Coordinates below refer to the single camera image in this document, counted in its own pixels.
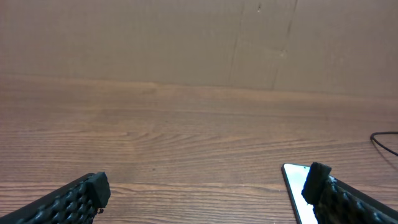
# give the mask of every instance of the brown wood surface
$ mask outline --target brown wood surface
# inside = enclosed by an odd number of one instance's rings
[[[313,161],[398,209],[398,159],[369,142],[397,129],[393,98],[2,73],[0,215],[104,170],[96,223],[295,223],[280,167]]]

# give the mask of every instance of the phone screen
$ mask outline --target phone screen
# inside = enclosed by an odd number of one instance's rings
[[[301,195],[310,167],[284,164],[282,170],[285,175],[286,184],[289,186],[289,195],[294,206],[293,210],[298,218],[298,223],[317,224],[318,221],[313,213],[313,206],[308,204]]]

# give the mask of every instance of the wood grain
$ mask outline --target wood grain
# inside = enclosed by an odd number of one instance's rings
[[[104,170],[98,223],[294,223],[280,167],[313,161],[398,209],[396,129],[395,99],[2,73],[0,215]]]

